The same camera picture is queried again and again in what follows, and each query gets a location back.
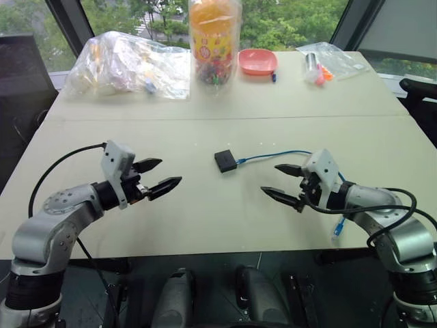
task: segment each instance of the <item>white table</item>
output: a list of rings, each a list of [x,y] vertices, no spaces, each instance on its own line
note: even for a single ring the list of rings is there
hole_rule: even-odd
[[[417,196],[419,208],[437,216],[437,152],[407,115],[49,120],[36,133],[0,197],[0,230],[4,234],[0,258],[12,256],[12,235],[27,217],[29,195],[40,174],[67,151],[110,138],[128,144],[137,159],[155,156],[164,160],[143,175],[145,185],[168,176],[181,175],[183,180],[158,200],[111,210],[89,226],[81,238],[96,257],[332,247],[330,236],[338,217],[310,208],[298,214],[259,190],[260,186],[273,186],[296,195],[299,179],[273,167],[302,163],[302,155],[247,163],[221,174],[213,154],[227,148],[237,158],[276,150],[328,148],[346,178],[368,186],[405,188]],[[43,184],[36,206],[56,190],[103,180],[101,154],[92,150],[60,165]],[[362,247],[365,239],[360,228],[348,223],[340,247]],[[81,250],[75,248],[73,257],[83,257]]]
[[[367,63],[359,53],[351,53]],[[232,88],[222,96],[205,95],[192,83],[191,99],[159,100],[148,94],[124,94],[98,100],[61,93],[47,120],[204,120],[242,118],[302,118],[324,116],[408,115],[373,69],[324,87],[303,81],[299,52],[277,53],[277,82],[238,71]]]
[[[338,217],[309,208],[298,214],[259,189],[296,195],[300,181],[273,167],[302,163],[302,155],[220,174],[214,153],[225,149],[242,158],[328,148],[347,179],[405,188],[419,208],[437,217],[437,151],[377,74],[370,70],[320,89],[302,82],[300,53],[277,55],[276,84],[238,74],[229,93],[213,100],[195,84],[191,99],[177,102],[145,94],[68,100],[61,93],[0,197],[0,258],[12,257],[12,236],[27,218],[31,190],[46,168],[73,149],[108,139],[128,144],[137,159],[164,160],[143,175],[145,185],[168,176],[183,180],[158,200],[113,209],[89,226],[81,238],[96,257],[333,247]],[[42,185],[35,210],[57,190],[102,181],[101,154],[92,150],[60,165]],[[365,239],[348,223],[339,246],[362,247]],[[78,247],[73,257],[83,257]]]

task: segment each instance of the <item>tree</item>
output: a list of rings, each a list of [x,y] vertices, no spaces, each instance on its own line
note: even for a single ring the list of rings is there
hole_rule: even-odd
[[[81,4],[96,35],[107,31],[135,35],[135,27],[141,24],[138,17],[132,17],[130,8],[123,0],[115,0],[111,4],[105,0],[82,0]]]
[[[129,0],[130,13],[133,17],[140,19],[145,30],[149,33],[149,37],[153,40],[153,29],[149,22],[154,23],[154,8],[156,6],[157,0]]]
[[[81,3],[96,35],[111,30],[136,34],[139,20],[130,15],[124,1],[117,0],[112,5],[105,0],[82,0]],[[33,33],[49,72],[69,70],[76,61],[44,0],[15,0],[12,5],[0,5],[0,31]]]
[[[411,74],[437,80],[436,64],[419,63],[417,61],[393,58],[369,58],[368,60],[373,68],[380,73],[395,74],[401,76],[404,76],[405,74]]]
[[[169,20],[166,25],[161,20],[155,20],[153,23],[150,23],[150,29],[164,33],[168,42],[171,41],[171,37],[175,34],[188,34],[188,25],[176,20]]]
[[[69,70],[76,61],[44,0],[15,0],[14,5],[0,5],[0,31],[33,33],[49,72]]]
[[[347,0],[242,0],[241,46],[294,49],[329,41]]]

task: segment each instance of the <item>pink bowl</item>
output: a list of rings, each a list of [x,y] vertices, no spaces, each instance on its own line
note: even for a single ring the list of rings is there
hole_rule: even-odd
[[[238,56],[243,73],[248,75],[269,75],[278,67],[276,55],[266,49],[246,49]]]

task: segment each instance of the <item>robotic arm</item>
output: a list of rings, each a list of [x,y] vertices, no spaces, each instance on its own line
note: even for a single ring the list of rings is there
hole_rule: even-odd
[[[262,190],[300,213],[305,205],[325,213],[329,210],[402,205],[401,200],[388,189],[364,187],[348,181],[337,183],[339,169],[328,150],[312,154],[302,167],[285,164],[276,168],[288,175],[303,177],[299,198],[271,187],[262,187]],[[386,208],[350,213],[346,218],[371,236],[389,227],[407,212],[405,209]],[[389,272],[402,327],[435,327],[437,255],[432,235],[426,227],[410,217],[396,228],[376,236],[375,249]]]
[[[15,259],[8,293],[0,304],[0,327],[65,327],[57,314],[64,272],[78,235],[105,210],[123,209],[145,197],[155,200],[182,179],[168,178],[150,189],[144,187],[140,174],[161,160],[133,163],[134,158],[130,148],[108,141],[101,163],[106,181],[53,194],[40,212],[19,227],[12,241]]]

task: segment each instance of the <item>orange jar lid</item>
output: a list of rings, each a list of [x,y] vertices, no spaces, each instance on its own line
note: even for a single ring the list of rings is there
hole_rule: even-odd
[[[201,0],[190,8],[190,25],[205,34],[228,32],[237,21],[238,7],[230,0]]]

